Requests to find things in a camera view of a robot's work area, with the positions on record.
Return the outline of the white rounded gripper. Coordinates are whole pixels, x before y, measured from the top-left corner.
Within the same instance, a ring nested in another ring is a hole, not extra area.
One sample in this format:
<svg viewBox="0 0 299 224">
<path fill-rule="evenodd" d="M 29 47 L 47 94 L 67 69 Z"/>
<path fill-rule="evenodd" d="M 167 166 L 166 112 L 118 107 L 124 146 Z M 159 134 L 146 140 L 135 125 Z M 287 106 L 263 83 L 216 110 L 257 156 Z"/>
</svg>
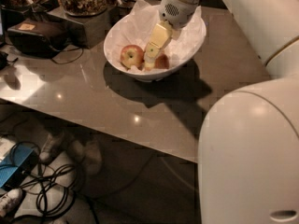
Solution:
<svg viewBox="0 0 299 224">
<path fill-rule="evenodd" d="M 144 52 L 144 67 L 151 70 L 155 61 L 169 44 L 173 29 L 185 27 L 198 6 L 198 0 L 162 0 L 159 6 L 160 22 L 158 22 L 149 37 Z"/>
</svg>

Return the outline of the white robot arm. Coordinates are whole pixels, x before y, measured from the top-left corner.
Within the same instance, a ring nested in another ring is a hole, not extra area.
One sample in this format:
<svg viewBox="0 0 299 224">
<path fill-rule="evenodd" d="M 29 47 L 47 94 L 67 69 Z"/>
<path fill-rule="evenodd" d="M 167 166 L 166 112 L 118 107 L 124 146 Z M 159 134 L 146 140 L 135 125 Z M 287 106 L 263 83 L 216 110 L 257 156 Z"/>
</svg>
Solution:
<svg viewBox="0 0 299 224">
<path fill-rule="evenodd" d="M 162 0 L 159 14 L 186 24 L 198 0 Z M 269 80 L 232 91 L 202 124 L 202 224 L 299 224 L 299 0 L 222 0 Z"/>
</svg>

